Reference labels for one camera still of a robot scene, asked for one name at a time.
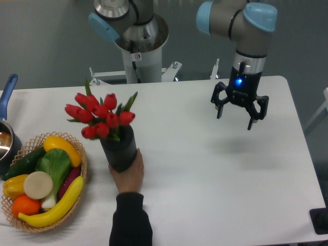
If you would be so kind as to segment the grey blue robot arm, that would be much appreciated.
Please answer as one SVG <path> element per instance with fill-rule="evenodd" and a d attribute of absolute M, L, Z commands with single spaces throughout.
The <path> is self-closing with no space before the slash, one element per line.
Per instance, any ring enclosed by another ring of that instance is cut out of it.
<path fill-rule="evenodd" d="M 154 12 L 152 1 L 95 1 L 88 19 L 100 37 L 121 50 L 128 83 L 174 79 L 173 70 L 162 71 L 162 48 L 169 29 Z M 229 83 L 218 83 L 211 97 L 218 116 L 223 106 L 231 103 L 246 109 L 250 124 L 265 118 L 269 98 L 258 96 L 257 88 L 276 19 L 277 9 L 259 1 L 204 2 L 199 7 L 199 31 L 236 43 Z"/>

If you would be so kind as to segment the black sleeved forearm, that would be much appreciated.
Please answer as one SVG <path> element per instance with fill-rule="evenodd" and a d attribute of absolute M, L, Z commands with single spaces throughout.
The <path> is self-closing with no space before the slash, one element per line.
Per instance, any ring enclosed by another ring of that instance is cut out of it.
<path fill-rule="evenodd" d="M 143 200 L 143 195 L 136 192 L 117 195 L 109 245 L 153 244 L 153 230 Z"/>

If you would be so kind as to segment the bare human hand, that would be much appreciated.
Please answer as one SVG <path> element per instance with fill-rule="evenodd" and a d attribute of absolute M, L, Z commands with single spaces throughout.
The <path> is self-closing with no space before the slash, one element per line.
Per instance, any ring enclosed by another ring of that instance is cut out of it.
<path fill-rule="evenodd" d="M 144 161 L 140 149 L 137 149 L 136 157 L 127 170 L 118 173 L 111 165 L 108 167 L 119 194 L 140 191 L 144 178 Z"/>

